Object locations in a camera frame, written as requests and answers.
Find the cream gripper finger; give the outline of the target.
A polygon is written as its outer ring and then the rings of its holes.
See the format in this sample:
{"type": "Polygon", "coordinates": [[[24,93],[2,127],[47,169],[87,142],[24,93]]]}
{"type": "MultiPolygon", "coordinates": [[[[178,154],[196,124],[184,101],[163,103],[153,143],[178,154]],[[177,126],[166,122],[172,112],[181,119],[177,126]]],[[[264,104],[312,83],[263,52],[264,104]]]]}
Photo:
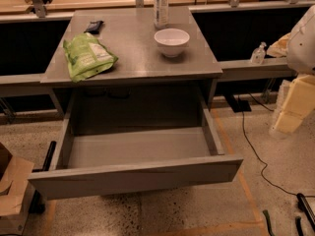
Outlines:
{"type": "Polygon", "coordinates": [[[292,134],[315,109],[315,76],[299,76],[288,84],[274,130],[292,134]]]}

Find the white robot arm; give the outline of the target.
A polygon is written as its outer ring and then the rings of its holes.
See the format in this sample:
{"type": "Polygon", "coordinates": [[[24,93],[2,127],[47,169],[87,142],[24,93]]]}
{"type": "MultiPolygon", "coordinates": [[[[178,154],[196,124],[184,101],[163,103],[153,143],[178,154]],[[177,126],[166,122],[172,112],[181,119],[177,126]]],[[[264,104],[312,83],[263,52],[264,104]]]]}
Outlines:
{"type": "Polygon", "coordinates": [[[315,109],[315,6],[292,28],[286,47],[287,65],[297,77],[279,89],[270,130],[278,137],[292,134],[315,109]]]}

